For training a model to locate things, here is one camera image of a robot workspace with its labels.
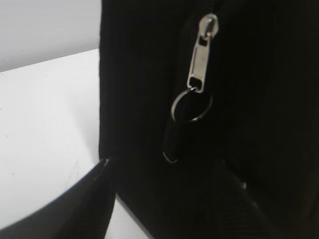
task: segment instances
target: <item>zipper slider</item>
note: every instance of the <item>zipper slider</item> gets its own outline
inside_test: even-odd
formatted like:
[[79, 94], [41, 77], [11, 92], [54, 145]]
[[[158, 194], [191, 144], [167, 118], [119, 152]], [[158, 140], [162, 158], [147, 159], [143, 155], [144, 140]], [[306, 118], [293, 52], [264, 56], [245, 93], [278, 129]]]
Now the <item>zipper slider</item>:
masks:
[[[194, 90], [196, 93], [202, 93], [204, 91], [210, 42], [213, 40], [217, 32], [217, 16], [212, 13], [205, 15], [199, 22], [197, 40], [193, 49], [193, 55], [187, 78], [187, 87], [196, 88]], [[199, 80], [200, 84], [193, 86], [191, 82], [192, 79]]]

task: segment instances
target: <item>white surface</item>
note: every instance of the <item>white surface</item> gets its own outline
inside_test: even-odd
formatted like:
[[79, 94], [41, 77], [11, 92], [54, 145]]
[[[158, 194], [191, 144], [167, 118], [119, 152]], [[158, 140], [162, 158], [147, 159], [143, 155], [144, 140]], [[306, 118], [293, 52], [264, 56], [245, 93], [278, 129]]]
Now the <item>white surface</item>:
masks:
[[[0, 73], [0, 228], [98, 162], [98, 65], [96, 49]], [[106, 238], [147, 237], [116, 200]]]
[[0, 72], [98, 48], [100, 0], [0, 0]]

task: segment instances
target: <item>metal zipper pull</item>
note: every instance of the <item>metal zipper pull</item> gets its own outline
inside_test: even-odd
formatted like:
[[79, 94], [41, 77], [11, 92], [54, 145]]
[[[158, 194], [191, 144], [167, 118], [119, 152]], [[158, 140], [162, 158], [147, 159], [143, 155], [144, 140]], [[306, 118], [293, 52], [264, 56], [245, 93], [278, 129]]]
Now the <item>metal zipper pull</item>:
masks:
[[197, 40], [193, 49], [193, 55], [190, 62], [190, 68], [187, 78], [187, 89], [181, 92], [174, 100], [171, 108], [170, 114], [174, 122], [196, 122], [203, 118], [207, 112], [210, 110], [213, 104], [213, 97], [210, 96], [208, 106], [206, 109], [197, 117], [191, 120], [177, 120], [175, 117], [175, 110], [177, 104], [181, 99], [191, 92], [203, 93], [205, 87], [205, 77], [209, 57], [210, 43], [218, 32], [218, 20], [215, 14], [205, 15], [199, 22]]
[[[209, 57], [210, 42], [218, 32], [218, 21], [215, 14], [205, 15], [199, 22], [197, 40], [193, 49], [193, 56], [190, 63], [187, 87], [196, 87], [194, 92], [202, 93], [204, 91], [206, 69]], [[192, 86], [191, 79], [198, 79], [200, 86]]]

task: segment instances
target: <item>key ring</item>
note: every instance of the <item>key ring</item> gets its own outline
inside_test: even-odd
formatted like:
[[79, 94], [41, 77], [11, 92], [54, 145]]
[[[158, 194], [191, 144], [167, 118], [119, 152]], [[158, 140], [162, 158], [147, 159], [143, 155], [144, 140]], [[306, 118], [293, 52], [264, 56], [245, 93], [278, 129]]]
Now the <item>key ring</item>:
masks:
[[[171, 109], [170, 109], [170, 115], [173, 119], [174, 122], [176, 122], [176, 117], [175, 117], [175, 110], [176, 110], [176, 106], [177, 104], [180, 102], [180, 100], [186, 96], [187, 94], [189, 94], [190, 92], [193, 92], [197, 90], [197, 87], [190, 87], [190, 88], [187, 88], [186, 90], [184, 90], [182, 93], [180, 93], [176, 99], [174, 100], [174, 103], [172, 104], [171, 106]], [[201, 118], [203, 118], [207, 113], [208, 111], [210, 110], [211, 106], [213, 105], [213, 96], [210, 96], [209, 98], [209, 103], [208, 103], [208, 106], [206, 107], [206, 109], [197, 117], [195, 118], [192, 118], [191, 120], [184, 120], [182, 121], [182, 123], [190, 123], [190, 122], [196, 122], [196, 121], [199, 121]]]

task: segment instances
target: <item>metal ring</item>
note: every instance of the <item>metal ring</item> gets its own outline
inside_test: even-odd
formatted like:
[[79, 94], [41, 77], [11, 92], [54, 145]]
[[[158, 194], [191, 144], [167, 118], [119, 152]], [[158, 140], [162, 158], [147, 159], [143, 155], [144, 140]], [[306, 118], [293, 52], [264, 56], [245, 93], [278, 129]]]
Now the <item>metal ring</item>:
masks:
[[177, 162], [177, 159], [175, 159], [174, 161], [171, 161], [165, 154], [165, 152], [163, 151], [163, 155], [164, 155], [164, 158], [167, 160], [167, 162], [169, 163], [176, 163]]
[[[190, 93], [191, 91], [194, 91], [196, 90], [197, 87], [191, 87], [191, 88], [187, 88], [186, 90], [184, 90], [182, 93], [180, 93], [176, 99], [174, 100], [172, 106], [171, 106], [171, 109], [170, 109], [170, 114], [171, 114], [171, 117], [173, 119], [174, 122], [176, 122], [176, 118], [175, 118], [175, 110], [176, 110], [176, 106], [177, 104], [179, 103], [179, 101], [184, 97], [186, 96], [188, 93]], [[183, 121], [183, 123], [189, 123], [189, 122], [196, 122], [196, 121], [199, 121], [201, 118], [203, 118], [207, 113], [208, 111], [210, 110], [211, 106], [213, 105], [213, 96], [210, 96], [210, 99], [209, 99], [209, 103], [208, 103], [208, 106], [207, 108], [203, 111], [203, 113], [201, 113], [199, 116], [193, 118], [193, 119], [189, 119], [189, 120], [185, 120]]]

